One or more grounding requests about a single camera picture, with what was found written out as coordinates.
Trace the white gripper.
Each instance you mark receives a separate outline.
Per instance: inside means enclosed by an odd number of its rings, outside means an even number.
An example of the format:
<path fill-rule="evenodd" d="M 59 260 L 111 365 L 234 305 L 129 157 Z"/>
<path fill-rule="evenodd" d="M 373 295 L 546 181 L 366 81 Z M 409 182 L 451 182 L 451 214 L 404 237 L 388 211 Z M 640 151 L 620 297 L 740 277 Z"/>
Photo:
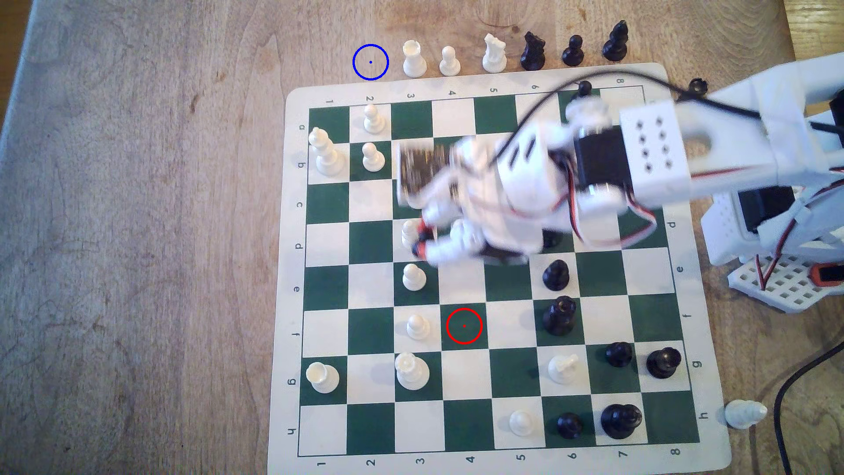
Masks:
<path fill-rule="evenodd" d="M 428 202 L 412 254 L 441 265 L 475 257 L 522 263 L 540 253 L 548 217 L 547 136 L 520 135 L 510 143 L 469 136 L 451 147 L 451 157 L 458 203 Z M 434 229 L 451 223 L 449 234 L 434 237 Z"/>

